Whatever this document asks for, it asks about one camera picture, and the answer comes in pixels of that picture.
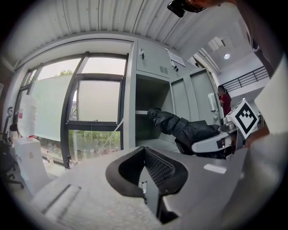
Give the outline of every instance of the ceiling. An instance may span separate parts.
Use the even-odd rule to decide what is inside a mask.
[[[242,18],[230,23],[217,37],[224,41],[225,46],[221,46],[215,51],[213,51],[209,44],[206,44],[203,48],[216,63],[220,71],[253,53],[247,39],[245,24]],[[230,58],[224,59],[224,55],[227,53],[230,54]]]
[[[2,55],[16,67],[19,61],[47,44],[90,31],[147,37],[178,50],[187,60],[216,35],[223,35],[229,44],[228,38],[234,34],[228,28],[241,18],[234,5],[222,4],[197,14],[186,12],[183,18],[178,18],[167,9],[170,1],[43,0],[23,17]],[[217,62],[223,66],[221,61],[219,58]]]
[[[244,93],[232,98],[231,106],[235,106],[238,102],[242,101],[243,98],[245,98],[247,102],[253,102],[255,98],[259,95],[259,93],[262,91],[262,89],[263,88],[258,88],[248,93]]]

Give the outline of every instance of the window frame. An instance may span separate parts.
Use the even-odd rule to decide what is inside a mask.
[[[125,69],[124,75],[116,74],[100,74],[100,73],[82,73],[87,61],[89,58],[101,57],[101,58],[120,58],[125,59]],[[85,131],[114,131],[117,126],[120,124],[123,119],[124,111],[124,94],[125,94],[125,82],[126,82],[126,73],[127,73],[127,64],[128,64],[127,55],[122,54],[112,54],[112,53],[85,53],[85,57],[81,59],[76,70],[73,73],[70,84],[68,86],[61,116],[61,128],[60,128],[60,138],[61,138],[61,149],[63,162],[66,168],[68,164],[66,158],[70,155],[69,150],[69,130],[85,130]],[[72,102],[74,98],[75,91],[79,86],[80,81],[112,81],[120,82],[119,86],[119,98],[118,98],[118,119],[117,122],[101,122],[101,121],[78,121],[78,120],[69,120]],[[123,124],[117,129],[120,131],[120,141],[121,141],[121,150],[123,149]]]
[[[124,69],[124,75],[115,75],[115,74],[97,74],[97,73],[82,73],[85,64],[87,63],[89,58],[94,57],[101,57],[101,58],[119,58],[119,59],[125,59],[125,69]],[[74,73],[71,77],[71,80],[69,82],[68,88],[66,90],[66,94],[64,97],[63,102],[63,108],[62,108],[62,114],[61,114],[61,123],[60,123],[60,140],[61,140],[61,152],[62,152],[62,159],[59,160],[56,158],[54,159],[55,163],[58,163],[60,165],[65,166],[66,168],[69,168],[68,163],[66,162],[66,157],[70,154],[69,151],[69,130],[86,130],[86,131],[114,131],[116,127],[119,125],[119,123],[122,121],[124,116],[124,94],[125,94],[125,84],[126,84],[126,74],[127,74],[127,65],[128,65],[128,58],[129,54],[115,54],[115,53],[89,53],[85,52],[82,54],[74,54],[69,55],[65,57],[56,58],[50,61],[47,61],[45,63],[40,63],[34,68],[31,68],[27,71],[21,87],[17,94],[17,99],[15,102],[15,109],[13,114],[13,123],[17,123],[17,111],[19,110],[21,98],[20,95],[22,91],[27,90],[27,95],[30,95],[33,87],[35,85],[35,82],[38,79],[39,74],[41,73],[43,67],[57,63],[62,62],[66,60],[71,59],[77,59],[80,58],[80,61],[78,65],[76,66]],[[36,73],[34,74],[31,82],[29,84],[26,84],[28,79],[30,79],[31,74],[33,71],[36,70]],[[93,122],[93,121],[73,121],[69,120],[71,107],[72,107],[72,101],[74,97],[75,90],[78,86],[79,80],[105,80],[105,81],[117,81],[120,82],[120,88],[119,88],[119,102],[118,102],[118,121],[117,122]],[[121,132],[121,150],[123,150],[124,146],[124,135],[123,135],[123,124],[117,129],[117,131]]]

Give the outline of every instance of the red shirt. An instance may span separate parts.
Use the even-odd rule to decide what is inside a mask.
[[[230,97],[227,94],[224,94],[223,96],[219,96],[219,100],[223,101],[223,111],[224,111],[224,116],[229,114],[231,111],[231,101]]]

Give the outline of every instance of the office chair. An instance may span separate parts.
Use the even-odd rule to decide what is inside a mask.
[[[17,163],[12,155],[10,154],[10,151],[12,150],[12,143],[10,142],[8,138],[8,132],[7,131],[7,125],[8,125],[8,120],[12,115],[12,107],[9,107],[7,110],[7,117],[5,121],[5,126],[4,126],[4,132],[3,132],[3,137],[2,141],[0,141],[0,176],[1,179],[4,181],[4,183],[11,183],[11,184],[20,184],[21,188],[24,188],[24,185],[15,180],[15,176],[13,173],[8,174],[8,172],[13,169],[13,171],[16,170],[15,164]]]
[[[5,146],[3,142],[0,142],[0,176],[4,183],[8,184],[20,184],[21,188],[24,185],[20,181],[16,181],[13,173],[8,174],[11,169],[16,170],[16,161],[9,153],[9,146]]]

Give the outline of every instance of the white box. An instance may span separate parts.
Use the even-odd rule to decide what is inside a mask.
[[[45,170],[40,142],[34,138],[19,138],[15,142],[15,156],[21,176],[33,196],[50,180]]]
[[[250,135],[259,121],[258,116],[246,100],[239,102],[226,118],[239,128],[245,139]]]

